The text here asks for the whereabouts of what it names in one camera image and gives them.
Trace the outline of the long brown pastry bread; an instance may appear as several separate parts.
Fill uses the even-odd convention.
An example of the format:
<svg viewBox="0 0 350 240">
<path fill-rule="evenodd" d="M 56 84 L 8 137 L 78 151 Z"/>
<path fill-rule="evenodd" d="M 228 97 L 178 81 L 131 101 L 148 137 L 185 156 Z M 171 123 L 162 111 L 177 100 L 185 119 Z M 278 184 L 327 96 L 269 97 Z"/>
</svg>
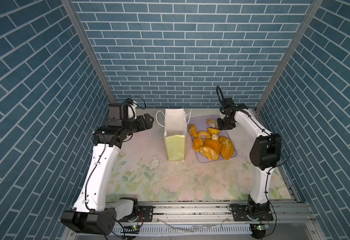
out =
<svg viewBox="0 0 350 240">
<path fill-rule="evenodd" d="M 218 129 L 217 120 L 208 119 L 208 120 L 207 120 L 207 124 L 208 124 L 208 126 L 209 126 L 210 128 Z"/>
</svg>

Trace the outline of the yellow half-moon bread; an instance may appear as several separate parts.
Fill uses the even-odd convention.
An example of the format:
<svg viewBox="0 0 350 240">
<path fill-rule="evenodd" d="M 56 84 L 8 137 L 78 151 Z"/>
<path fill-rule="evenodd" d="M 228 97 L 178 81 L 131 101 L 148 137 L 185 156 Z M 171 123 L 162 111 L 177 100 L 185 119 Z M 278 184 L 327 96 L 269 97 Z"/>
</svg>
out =
<svg viewBox="0 0 350 240">
<path fill-rule="evenodd" d="M 219 135 L 220 134 L 220 130 L 215 129 L 215 128 L 208 128 L 207 131 L 209 132 L 210 135 Z"/>
</svg>

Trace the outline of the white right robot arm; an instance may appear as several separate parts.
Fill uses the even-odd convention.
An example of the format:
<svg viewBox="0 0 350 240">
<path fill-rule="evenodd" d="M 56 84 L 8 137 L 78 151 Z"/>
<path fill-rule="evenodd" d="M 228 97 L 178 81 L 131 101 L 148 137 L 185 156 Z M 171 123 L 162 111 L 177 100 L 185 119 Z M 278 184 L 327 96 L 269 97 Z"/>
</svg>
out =
<svg viewBox="0 0 350 240">
<path fill-rule="evenodd" d="M 246 213 L 253 221 L 266 218 L 273 220 L 273 207 L 268 198 L 272 173 L 277 168 L 281 157 L 282 140 L 279 134 L 273 134 L 256 120 L 244 104 L 235 105 L 223 102 L 220 112 L 224 118 L 217 120 L 219 130 L 231 130 L 239 123 L 254 137 L 249 153 L 255 167 L 252 190 L 248 197 Z"/>
</svg>

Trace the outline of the large twisted golden bread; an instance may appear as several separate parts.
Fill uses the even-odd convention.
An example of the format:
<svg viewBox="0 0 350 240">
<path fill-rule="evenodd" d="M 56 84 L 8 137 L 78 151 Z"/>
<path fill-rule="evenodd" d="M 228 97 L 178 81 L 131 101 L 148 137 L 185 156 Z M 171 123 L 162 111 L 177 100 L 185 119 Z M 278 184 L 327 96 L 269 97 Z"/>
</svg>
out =
<svg viewBox="0 0 350 240">
<path fill-rule="evenodd" d="M 200 153 L 202 156 L 214 161 L 219 159 L 221 149 L 222 146 L 218 141 L 205 140 L 203 146 L 200 149 Z"/>
</svg>

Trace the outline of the white paper gift bag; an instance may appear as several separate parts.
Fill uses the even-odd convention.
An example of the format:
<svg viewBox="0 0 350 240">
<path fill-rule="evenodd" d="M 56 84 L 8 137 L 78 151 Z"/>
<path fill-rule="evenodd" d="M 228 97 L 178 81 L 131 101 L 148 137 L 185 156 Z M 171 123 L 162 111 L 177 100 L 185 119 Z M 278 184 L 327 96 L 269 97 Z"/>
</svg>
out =
<svg viewBox="0 0 350 240">
<path fill-rule="evenodd" d="M 187 125 L 192 110 L 187 114 L 184 109 L 166 109 L 157 111 L 156 121 L 165 129 L 164 139 L 168 161 L 185 160 Z"/>
</svg>

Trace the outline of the golden croissant bread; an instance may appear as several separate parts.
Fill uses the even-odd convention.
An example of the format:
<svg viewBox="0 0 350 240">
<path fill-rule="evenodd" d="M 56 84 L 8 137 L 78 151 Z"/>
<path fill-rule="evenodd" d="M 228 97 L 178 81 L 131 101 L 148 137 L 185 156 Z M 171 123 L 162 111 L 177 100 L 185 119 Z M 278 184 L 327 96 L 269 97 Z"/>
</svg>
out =
<svg viewBox="0 0 350 240">
<path fill-rule="evenodd" d="M 198 137 L 198 132 L 197 132 L 197 129 L 196 129 L 196 126 L 194 124 L 190 124 L 189 125 L 189 130 L 188 132 L 190 133 L 190 135 L 193 137 L 193 138 L 197 138 Z"/>
</svg>

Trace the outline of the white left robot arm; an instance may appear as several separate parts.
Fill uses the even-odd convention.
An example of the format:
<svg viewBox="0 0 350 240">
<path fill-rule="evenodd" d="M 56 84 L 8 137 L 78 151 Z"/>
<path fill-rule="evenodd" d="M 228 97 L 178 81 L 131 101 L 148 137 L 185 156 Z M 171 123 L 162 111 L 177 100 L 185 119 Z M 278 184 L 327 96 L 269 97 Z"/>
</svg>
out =
<svg viewBox="0 0 350 240">
<path fill-rule="evenodd" d="M 73 232 L 106 237 L 121 220 L 139 222 L 143 219 L 136 198 L 121 198 L 106 207 L 107 183 L 122 144 L 133 134 L 153 127 L 153 117 L 138 116 L 137 107 L 132 98 L 110 103 L 107 123 L 93 133 L 93 153 L 84 185 L 73 208 L 61 216 L 61 223 Z"/>
</svg>

